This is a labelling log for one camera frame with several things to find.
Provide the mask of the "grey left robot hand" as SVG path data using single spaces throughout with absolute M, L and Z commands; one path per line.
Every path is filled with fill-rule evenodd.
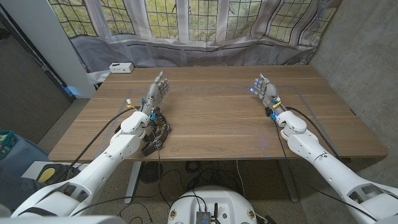
M 162 104 L 162 101 L 170 88 L 170 83 L 167 78 L 163 77 L 161 71 L 150 85 L 146 97 L 143 99 L 141 112 L 150 115 L 154 109 Z

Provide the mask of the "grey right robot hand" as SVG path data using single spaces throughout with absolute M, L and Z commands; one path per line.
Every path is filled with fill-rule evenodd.
M 275 85 L 262 73 L 259 78 L 255 79 L 250 92 L 256 95 L 262 101 L 262 104 L 275 114 L 281 114 L 287 110 L 281 102 Z

